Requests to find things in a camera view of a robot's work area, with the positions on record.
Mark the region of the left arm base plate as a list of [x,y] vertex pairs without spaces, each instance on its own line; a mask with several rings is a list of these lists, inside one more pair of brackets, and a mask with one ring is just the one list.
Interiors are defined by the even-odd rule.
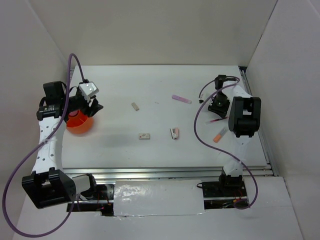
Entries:
[[95,191],[83,192],[75,201],[73,213],[97,213],[105,217],[114,216],[114,184],[98,184]]

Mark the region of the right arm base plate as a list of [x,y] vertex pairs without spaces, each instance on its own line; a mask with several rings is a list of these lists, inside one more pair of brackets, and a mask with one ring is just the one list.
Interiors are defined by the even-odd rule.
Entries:
[[222,188],[218,181],[200,182],[196,187],[202,190],[205,210],[244,209],[249,206],[244,181],[237,187]]

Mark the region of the red pen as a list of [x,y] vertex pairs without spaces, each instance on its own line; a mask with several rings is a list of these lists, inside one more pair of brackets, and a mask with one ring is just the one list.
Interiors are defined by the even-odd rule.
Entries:
[[219,121],[227,120],[228,118],[229,117],[226,116],[226,117],[223,117],[223,118],[217,118],[217,119],[208,120],[208,121],[205,122],[205,124],[208,125],[208,124],[216,123],[216,122],[219,122]]

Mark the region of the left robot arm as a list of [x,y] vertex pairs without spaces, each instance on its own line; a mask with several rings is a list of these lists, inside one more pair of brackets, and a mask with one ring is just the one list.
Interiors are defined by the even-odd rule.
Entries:
[[72,202],[78,194],[88,200],[97,197],[99,187],[90,173],[74,178],[67,176],[62,167],[62,143],[67,122],[75,116],[89,119],[103,106],[96,99],[99,89],[85,80],[76,87],[76,94],[64,108],[67,86],[61,81],[45,83],[45,96],[40,100],[36,117],[39,123],[40,148],[31,175],[22,178],[22,187],[38,209]]

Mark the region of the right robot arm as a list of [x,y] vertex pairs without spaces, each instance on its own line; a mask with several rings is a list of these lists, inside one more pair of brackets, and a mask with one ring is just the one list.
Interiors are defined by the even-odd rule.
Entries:
[[233,86],[227,96],[222,88],[228,81],[237,82],[238,79],[227,75],[218,75],[214,79],[218,93],[208,106],[208,111],[221,118],[228,117],[228,130],[234,146],[234,152],[219,177],[218,190],[223,196],[230,196],[241,186],[247,145],[259,130],[261,121],[261,99],[251,96],[238,85]]

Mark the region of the pink round container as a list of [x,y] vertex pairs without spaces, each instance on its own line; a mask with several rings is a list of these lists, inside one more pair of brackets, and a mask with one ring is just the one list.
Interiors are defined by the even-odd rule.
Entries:
[[76,111],[72,111],[72,112],[70,112],[69,114],[68,114],[68,116],[69,117],[75,117],[77,114],[78,114],[78,110],[76,110]]

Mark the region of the orange highlighter marker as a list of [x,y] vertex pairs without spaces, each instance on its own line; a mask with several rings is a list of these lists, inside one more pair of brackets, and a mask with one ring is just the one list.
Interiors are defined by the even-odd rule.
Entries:
[[214,143],[218,143],[223,136],[227,133],[228,129],[226,127],[224,127],[214,138],[213,138],[213,142]]

